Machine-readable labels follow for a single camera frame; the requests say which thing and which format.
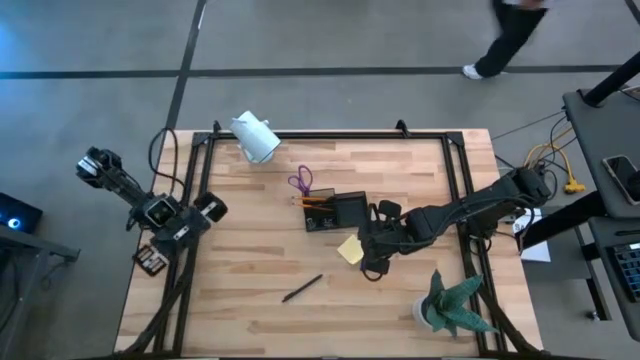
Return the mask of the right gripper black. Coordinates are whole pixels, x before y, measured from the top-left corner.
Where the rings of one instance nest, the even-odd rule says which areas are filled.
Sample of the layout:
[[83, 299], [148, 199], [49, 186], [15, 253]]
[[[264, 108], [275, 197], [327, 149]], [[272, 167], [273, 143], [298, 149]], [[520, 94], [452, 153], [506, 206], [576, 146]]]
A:
[[389, 200], [367, 206], [366, 222], [358, 231], [363, 251], [359, 267], [363, 274], [387, 274], [394, 254], [409, 255], [424, 248], [401, 223], [401, 210], [399, 204]]

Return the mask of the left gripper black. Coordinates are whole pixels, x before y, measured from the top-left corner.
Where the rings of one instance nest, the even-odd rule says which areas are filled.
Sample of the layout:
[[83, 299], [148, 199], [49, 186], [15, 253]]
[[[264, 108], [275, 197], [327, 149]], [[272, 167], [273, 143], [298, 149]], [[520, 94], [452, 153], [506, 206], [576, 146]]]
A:
[[167, 194], [149, 199], [133, 209], [133, 220], [153, 233], [149, 243], [133, 255], [134, 262], [147, 275], [156, 276], [227, 212], [227, 205], [211, 192], [188, 207]]

